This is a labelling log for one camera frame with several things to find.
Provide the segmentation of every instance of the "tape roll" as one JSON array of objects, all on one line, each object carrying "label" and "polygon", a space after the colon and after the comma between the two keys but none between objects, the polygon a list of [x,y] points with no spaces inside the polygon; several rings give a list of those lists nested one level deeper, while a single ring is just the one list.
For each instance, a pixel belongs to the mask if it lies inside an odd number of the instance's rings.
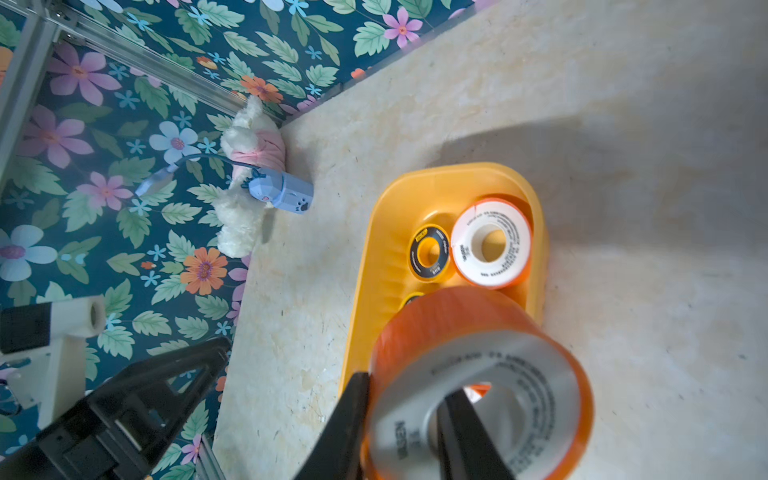
[{"label": "tape roll", "polygon": [[516,478],[566,478],[591,434],[587,376],[515,302],[474,286],[425,295],[376,341],[362,451],[368,478],[439,480],[434,412],[450,393],[484,383],[491,387],[475,410]]},{"label": "tape roll", "polygon": [[[504,250],[488,261],[485,238],[500,230]],[[451,251],[459,273],[467,281],[486,288],[503,288],[528,278],[531,258],[531,227],[528,219],[506,200],[482,200],[464,211],[451,232]]]},{"label": "tape roll", "polygon": [[[434,262],[426,257],[434,255]],[[439,225],[428,224],[414,233],[409,249],[411,271],[422,282],[436,282],[449,271],[451,245],[448,234]]]}]

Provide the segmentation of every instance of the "orange flower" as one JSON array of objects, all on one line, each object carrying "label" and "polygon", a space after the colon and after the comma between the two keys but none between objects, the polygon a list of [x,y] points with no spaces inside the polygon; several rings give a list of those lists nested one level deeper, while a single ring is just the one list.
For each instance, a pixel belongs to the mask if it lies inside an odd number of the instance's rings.
[{"label": "orange flower", "polygon": [[218,67],[216,66],[216,62],[214,62],[208,57],[197,57],[197,63],[199,63],[200,65],[203,65],[205,68],[210,68],[211,70],[218,69]]},{"label": "orange flower", "polygon": [[181,273],[181,282],[187,284],[187,292],[210,295],[211,289],[218,290],[224,285],[222,278],[227,275],[227,258],[215,248],[206,251],[205,247],[194,251],[194,257],[184,259],[186,272]]},{"label": "orange flower", "polygon": [[266,83],[258,77],[243,77],[240,84],[248,89],[248,93],[256,95],[264,101],[271,101],[276,104],[283,101],[283,96],[277,93],[277,87]]}]

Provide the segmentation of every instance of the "blue flower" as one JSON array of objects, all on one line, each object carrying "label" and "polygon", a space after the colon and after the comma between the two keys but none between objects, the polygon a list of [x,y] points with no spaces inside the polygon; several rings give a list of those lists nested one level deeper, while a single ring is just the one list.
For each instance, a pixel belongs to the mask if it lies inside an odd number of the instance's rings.
[{"label": "blue flower", "polygon": [[125,65],[118,65],[111,61],[109,62],[109,66],[111,67],[111,70],[108,73],[113,77],[116,77],[118,80],[122,80],[123,78],[128,78],[130,76],[127,73],[128,68]]},{"label": "blue flower", "polygon": [[300,2],[300,0],[285,0],[286,3],[290,3],[290,8],[288,8],[288,13],[291,15],[295,15],[296,12],[299,12],[299,15],[306,17],[306,13],[304,13],[304,10],[302,8],[307,8],[310,6],[307,2]]},{"label": "blue flower", "polygon": [[115,97],[120,98],[121,100],[119,103],[120,108],[131,107],[131,110],[136,110],[136,104],[139,103],[139,99],[134,97],[133,95],[134,95],[134,92],[130,90],[126,90],[125,95],[123,95],[119,91],[115,92],[114,94]]},{"label": "blue flower", "polygon": [[129,13],[128,14],[128,21],[137,27],[139,27],[139,30],[141,31],[152,31],[151,28],[149,28],[149,22],[146,20],[139,20],[136,15]]},{"label": "blue flower", "polygon": [[224,320],[224,323],[222,322],[216,322],[216,325],[219,327],[218,330],[216,330],[216,335],[229,335],[229,330],[232,330],[232,326],[229,324],[229,320]]},{"label": "blue flower", "polygon": [[211,80],[221,80],[221,77],[215,71],[211,71],[209,68],[203,70],[203,73],[208,75]]},{"label": "blue flower", "polygon": [[137,199],[135,199],[135,198],[134,198],[133,200],[131,200],[131,203],[132,203],[133,205],[135,205],[135,207],[131,207],[131,208],[129,208],[129,209],[128,209],[128,211],[129,211],[129,212],[134,212],[135,214],[138,214],[138,216],[139,216],[139,217],[143,217],[144,215],[146,215],[146,214],[147,214],[147,212],[148,212],[149,210],[152,210],[152,209],[151,209],[151,208],[149,208],[149,206],[147,205],[147,202],[145,202],[145,201],[143,201],[143,200],[140,202],[139,200],[137,200]]},{"label": "blue flower", "polygon": [[131,143],[130,141],[125,142],[125,144],[128,147],[131,147],[131,153],[132,154],[143,154],[144,149],[147,148],[147,145],[144,145],[141,143],[141,141],[137,138],[134,143]]},{"label": "blue flower", "polygon": [[26,190],[21,193],[17,192],[16,190],[11,190],[10,198],[5,199],[5,204],[6,205],[16,204],[16,207],[18,207],[19,210],[24,210],[27,207],[26,204],[32,205],[35,202],[31,198],[27,198],[27,197],[29,197],[29,192],[27,192]]},{"label": "blue flower", "polygon": [[147,255],[154,255],[154,258],[152,259],[154,262],[157,262],[158,258],[165,258],[165,249],[160,248],[160,245],[155,244],[154,250],[150,250],[147,252]]},{"label": "blue flower", "polygon": [[5,450],[5,454],[6,455],[12,454],[16,450],[19,450],[24,445],[27,445],[27,442],[29,442],[29,439],[27,438],[26,435],[22,435],[22,436],[18,437],[18,446],[16,446],[16,447],[8,447],[8,450]]},{"label": "blue flower", "polygon": [[179,116],[178,117],[176,115],[174,115],[174,120],[179,122],[179,128],[183,129],[184,127],[191,127],[192,126],[192,123],[190,123],[190,120],[192,120],[192,117],[191,116],[188,117],[184,113],[184,110],[179,112]]},{"label": "blue flower", "polygon": [[150,284],[157,285],[158,278],[160,278],[160,275],[155,275],[154,270],[150,270],[149,275],[142,275],[139,277],[139,280],[146,280],[144,286],[150,286]]},{"label": "blue flower", "polygon": [[224,58],[221,58],[221,55],[215,51],[209,51],[208,55],[210,55],[210,59],[213,60],[214,63],[224,63],[226,61]]},{"label": "blue flower", "polygon": [[119,320],[117,317],[118,315],[116,313],[110,313],[109,316],[107,317],[107,330],[109,330],[110,332],[114,330],[115,325],[117,325],[118,323],[123,323],[123,321]]},{"label": "blue flower", "polygon": [[192,13],[187,12],[187,15],[197,20],[197,23],[200,25],[208,25],[209,27],[211,26],[211,23],[208,21],[210,18],[208,15],[204,14],[195,7],[190,7],[190,10]]},{"label": "blue flower", "polygon": [[207,154],[215,154],[216,153],[216,142],[208,140],[208,137],[203,138],[202,144],[197,144],[197,148],[201,148],[205,151]]},{"label": "blue flower", "polygon": [[319,97],[320,95],[320,89],[314,86],[313,84],[310,84],[309,87],[304,87],[304,90],[307,90],[310,93],[310,95],[314,95],[316,97]]},{"label": "blue flower", "polygon": [[320,56],[323,55],[322,52],[315,50],[312,45],[307,47],[304,53],[308,54],[313,60],[320,60]]}]

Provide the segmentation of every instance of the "floral wallpaper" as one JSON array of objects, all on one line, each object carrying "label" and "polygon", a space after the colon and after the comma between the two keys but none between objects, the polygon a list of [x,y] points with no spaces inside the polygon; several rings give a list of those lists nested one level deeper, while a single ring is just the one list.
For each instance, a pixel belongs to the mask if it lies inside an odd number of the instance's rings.
[{"label": "floral wallpaper", "polygon": [[[67,0],[279,119],[461,14],[472,0]],[[188,101],[181,92],[171,92]]]},{"label": "floral wallpaper", "polygon": [[[0,41],[9,32],[0,18]],[[134,195],[166,162],[218,151],[229,123],[101,53],[55,48],[0,186],[0,306],[104,294],[107,329],[88,341],[88,389],[137,360],[234,335],[250,259],[217,250],[210,205],[228,168],[188,161],[159,192]],[[12,371],[0,366],[0,378]],[[184,388],[191,376],[174,385]],[[197,407],[156,480],[192,477],[225,381],[222,374]],[[0,387],[0,408],[12,406]],[[0,459],[34,438],[37,418],[36,409],[0,415]]]}]

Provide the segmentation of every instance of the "green leaf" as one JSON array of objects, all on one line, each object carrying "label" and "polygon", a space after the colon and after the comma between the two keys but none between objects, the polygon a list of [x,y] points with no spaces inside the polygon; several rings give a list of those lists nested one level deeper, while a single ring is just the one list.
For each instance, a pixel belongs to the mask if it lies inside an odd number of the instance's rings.
[{"label": "green leaf", "polygon": [[96,366],[101,360],[96,355],[97,350],[92,349],[90,346],[85,347],[85,378],[92,382],[96,380],[98,375],[98,367]]},{"label": "green leaf", "polygon": [[234,31],[224,32],[224,40],[230,44],[230,47],[237,51],[242,51],[246,55],[250,55],[252,57],[266,57],[269,55],[261,48],[258,48],[256,44],[251,40],[248,40],[242,35],[238,35]]},{"label": "green leaf", "polygon": [[411,18],[426,18],[432,11],[432,0],[397,0],[397,2],[406,7]]},{"label": "green leaf", "polygon": [[299,61],[299,52],[291,47],[287,41],[280,40],[275,35],[268,35],[261,31],[257,31],[256,33],[261,37],[262,40],[264,40],[266,47],[278,57],[289,63],[296,63]]},{"label": "green leaf", "polygon": [[168,38],[168,40],[182,47],[186,51],[191,51],[193,53],[205,53],[205,50],[200,50],[198,47],[192,45],[190,42],[186,40],[182,40],[181,38]]},{"label": "green leaf", "polygon": [[170,47],[170,43],[168,43],[168,40],[163,36],[157,33],[155,30],[147,30],[147,35],[149,35],[149,38],[152,40],[155,40],[162,48],[165,48],[170,53],[174,53],[174,50]]},{"label": "green leaf", "polygon": [[214,124],[214,128],[216,128],[218,131],[225,131],[226,129],[232,126],[231,117],[227,117],[222,114],[218,114],[218,115],[207,114],[206,117],[208,117],[208,120],[210,120],[210,122]]},{"label": "green leaf", "polygon": [[134,327],[134,331],[142,335],[158,336],[161,333],[171,334],[168,319],[152,310],[139,313],[131,324]]},{"label": "green leaf", "polygon": [[289,81],[285,81],[282,78],[278,78],[277,80],[267,80],[272,85],[279,88],[283,93],[286,93],[290,95],[291,97],[295,98],[306,98],[306,92],[303,88],[301,88],[299,85],[291,83]]},{"label": "green leaf", "polygon": [[205,408],[205,400],[203,400],[181,429],[181,438],[193,440],[195,435],[203,435],[206,430],[208,430],[208,409]]},{"label": "green leaf", "polygon": [[58,184],[59,178],[34,158],[13,157],[5,168],[9,178],[18,188],[26,188],[33,194],[45,192],[52,195],[66,195],[67,192]]},{"label": "green leaf", "polygon": [[140,137],[149,120],[127,121],[118,129],[118,137]]},{"label": "green leaf", "polygon": [[277,32],[280,29],[280,17],[277,16],[277,12],[267,7],[264,2],[259,2],[259,13],[261,14],[261,18],[266,20],[266,24],[269,25],[270,31],[277,35]]},{"label": "green leaf", "polygon": [[184,235],[178,235],[171,230],[168,232],[168,243],[165,244],[168,247],[168,253],[177,262],[183,263],[187,257],[194,255],[194,245],[187,240]]},{"label": "green leaf", "polygon": [[179,275],[171,275],[160,282],[160,285],[154,288],[154,295],[152,296],[152,305],[157,302],[167,302],[181,295],[187,288],[186,283],[181,282]]},{"label": "green leaf", "polygon": [[203,181],[203,168],[200,166],[200,162],[187,160],[187,171],[193,174],[198,182]]},{"label": "green leaf", "polygon": [[174,96],[177,102],[179,102],[179,105],[182,108],[186,108],[190,111],[192,115],[197,113],[197,98],[193,97],[192,95],[188,94],[184,90],[179,90],[178,88],[168,85],[168,91]]},{"label": "green leaf", "polygon": [[124,356],[131,359],[134,355],[134,334],[128,332],[124,326],[113,326],[112,330],[105,330],[99,334],[96,344],[100,349],[112,356]]},{"label": "green leaf", "polygon": [[341,15],[347,15],[355,11],[355,0],[323,0],[333,7],[333,11]]},{"label": "green leaf", "polygon": [[21,37],[21,34],[13,22],[0,15],[0,43],[6,47],[14,48],[18,45],[18,39]]},{"label": "green leaf", "polygon": [[102,207],[91,206],[91,196],[75,190],[67,195],[67,201],[64,202],[64,213],[62,216],[67,219],[66,232],[79,230],[86,223],[93,225],[97,218],[104,212]]},{"label": "green leaf", "polygon": [[97,107],[96,105],[89,105],[78,102],[76,104],[69,104],[66,107],[59,108],[56,111],[56,116],[63,118],[74,118],[75,120],[82,120],[84,123],[90,124],[99,118],[106,117],[110,113],[112,113],[112,109],[109,107]]},{"label": "green leaf", "polygon": [[171,225],[186,223],[200,213],[202,208],[192,207],[189,204],[168,204],[163,207],[162,214],[165,221]]},{"label": "green leaf", "polygon": [[219,178],[224,178],[224,162],[216,157],[208,158],[208,166],[211,167]]},{"label": "green leaf", "polygon": [[37,289],[29,283],[29,280],[11,283],[8,288],[8,298],[13,299],[13,306],[29,305],[31,298],[37,294]]},{"label": "green leaf", "polygon": [[336,67],[323,67],[322,65],[315,65],[307,70],[306,77],[310,82],[314,83],[318,87],[329,87],[336,80],[336,72],[339,69]]},{"label": "green leaf", "polygon": [[160,271],[163,273],[181,273],[184,271],[184,265],[178,262],[163,262],[163,268]]},{"label": "green leaf", "polygon": [[389,47],[389,40],[384,38],[384,27],[378,23],[366,22],[364,26],[357,28],[358,33],[352,37],[355,41],[355,56],[380,53]]},{"label": "green leaf", "polygon": [[123,232],[123,238],[128,238],[134,248],[138,248],[144,242],[144,237],[149,235],[151,224],[149,217],[142,217],[127,208],[118,212],[118,228]]},{"label": "green leaf", "polygon": [[136,77],[134,90],[139,94],[141,101],[147,104],[151,110],[156,111],[163,118],[168,118],[170,100],[168,100],[168,92],[162,86],[155,88],[150,85],[147,77]]},{"label": "green leaf", "polygon": [[245,15],[232,12],[226,5],[217,5],[216,2],[200,0],[197,3],[197,8],[208,15],[210,23],[217,27],[235,28],[240,26],[240,23],[245,20]]},{"label": "green leaf", "polygon": [[128,275],[139,276],[139,270],[131,265],[144,257],[143,253],[118,253],[107,260],[107,265],[117,273],[127,273]]},{"label": "green leaf", "polygon": [[107,18],[103,13],[98,11],[96,8],[85,5],[85,13],[89,14],[91,18],[93,18],[96,22],[101,23],[102,25],[109,26],[111,23],[110,19]]},{"label": "green leaf", "polygon": [[386,15],[392,7],[392,0],[362,0],[362,7],[374,15]]},{"label": "green leaf", "polygon": [[58,215],[58,211],[61,208],[61,203],[58,198],[51,198],[43,208],[32,214],[32,225],[35,225],[41,230],[53,227],[61,220]]},{"label": "green leaf", "polygon": [[188,33],[192,37],[192,41],[195,45],[202,45],[210,41],[210,28],[208,25],[201,25],[197,20],[189,16],[189,12],[184,8],[176,10],[176,18],[179,19],[179,25],[181,25],[184,33]]},{"label": "green leaf", "polygon": [[200,219],[197,221],[198,223],[205,223],[209,225],[212,228],[216,227],[223,227],[224,224],[221,220],[219,220],[219,216],[216,215],[215,210],[208,210],[205,215],[200,217]]},{"label": "green leaf", "polygon": [[230,52],[230,56],[227,57],[227,63],[232,68],[232,71],[235,73],[238,80],[242,77],[253,77],[253,70],[250,69],[246,62],[240,60],[240,57],[235,55],[235,52]]},{"label": "green leaf", "polygon": [[197,303],[200,313],[211,320],[218,320],[230,311],[230,304],[225,299],[219,298],[218,296],[197,295],[194,297],[194,301]]},{"label": "green leaf", "polygon": [[326,20],[326,18],[322,15],[307,15],[304,20],[306,20],[307,23],[314,25],[314,27],[320,30],[322,33],[328,33],[329,31],[342,31],[344,29],[344,27],[338,23],[333,23],[329,20]]},{"label": "green leaf", "polygon": [[291,17],[290,27],[296,32],[296,36],[299,37],[301,46],[306,47],[306,43],[310,38],[310,28],[307,27],[304,20],[301,19],[301,15],[295,14]]},{"label": "green leaf", "polygon": [[206,204],[212,204],[224,190],[213,184],[202,184],[198,187],[187,188],[187,191]]},{"label": "green leaf", "polygon": [[284,61],[262,61],[267,67],[272,68],[276,74],[290,81],[301,81],[301,72]]},{"label": "green leaf", "polygon": [[171,340],[170,342],[162,342],[160,346],[156,346],[153,349],[147,349],[147,353],[152,356],[160,355],[161,353],[173,352],[174,350],[185,349],[190,344],[186,340]]},{"label": "green leaf", "polygon": [[[120,129],[122,130],[128,124],[130,124],[130,122],[124,124],[122,127],[120,127]],[[133,128],[133,126],[126,127],[126,130],[130,130],[131,128]],[[110,177],[120,175],[123,177],[123,185],[125,187],[133,187],[134,184],[139,184],[145,178],[150,176],[152,167],[154,167],[154,157],[142,159],[139,159],[139,157],[131,157],[112,162],[112,164],[109,166],[108,173]]]},{"label": "green leaf", "polygon": [[156,207],[168,201],[170,196],[174,194],[174,188],[176,188],[176,180],[171,180],[168,185],[162,187],[158,192],[152,195],[142,195],[141,200],[151,207]]},{"label": "green leaf", "polygon": [[99,147],[109,151],[115,157],[123,157],[123,151],[120,149],[118,140],[115,137],[95,128],[91,129],[91,134],[94,136],[94,140],[96,140],[96,144]]},{"label": "green leaf", "polygon": [[[85,271],[85,255],[96,247],[101,241],[101,237],[91,237],[82,242],[70,242],[59,250],[56,258],[56,266],[64,275],[72,275],[72,278],[80,283],[88,284],[88,272]],[[61,256],[69,254],[69,260],[62,260]]]},{"label": "green leaf", "polygon": [[176,317],[179,333],[186,339],[199,340],[208,333],[208,322],[195,316],[187,318]]},{"label": "green leaf", "polygon": [[338,48],[336,48],[331,42],[327,41],[323,37],[320,37],[320,47],[322,47],[326,55],[328,55],[330,59],[333,60],[333,63],[335,63],[337,66],[341,65]]},{"label": "green leaf", "polygon": [[5,415],[0,415],[0,433],[11,433],[16,431],[16,424]]},{"label": "green leaf", "polygon": [[163,470],[164,468],[168,468],[170,465],[173,465],[174,463],[176,463],[176,461],[179,459],[180,456],[181,456],[181,447],[176,443],[171,443],[170,447],[168,447],[168,450],[166,450],[163,456],[160,458],[160,461],[152,469],[152,473],[153,474],[158,473],[160,470]]},{"label": "green leaf", "polygon": [[109,287],[104,294],[104,311],[109,316],[115,314],[115,318],[120,318],[122,313],[128,309],[131,303],[131,282],[128,279],[115,288]]}]

